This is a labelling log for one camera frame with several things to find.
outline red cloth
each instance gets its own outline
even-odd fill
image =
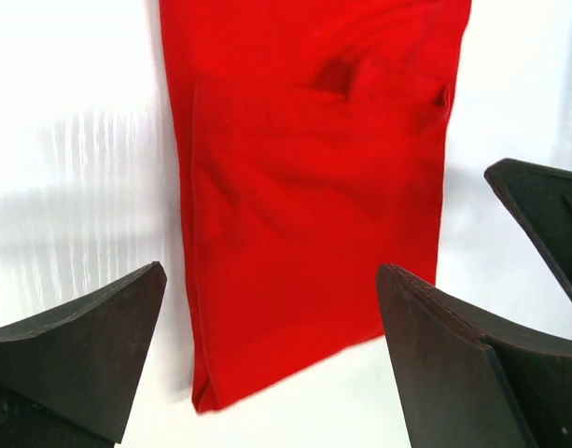
[[[383,334],[433,282],[469,0],[161,0],[195,342],[218,410]]]

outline white tabletop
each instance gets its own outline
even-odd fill
[[[153,0],[0,2],[0,326],[159,260],[169,283],[122,446],[410,446],[383,338],[194,413],[156,15]],[[503,157],[572,168],[571,48],[572,0],[474,0],[438,273],[448,292],[570,339],[572,305],[482,172]]]

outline red fabric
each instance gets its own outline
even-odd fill
[[[383,334],[433,282],[468,0],[161,0],[195,342],[218,410]]]

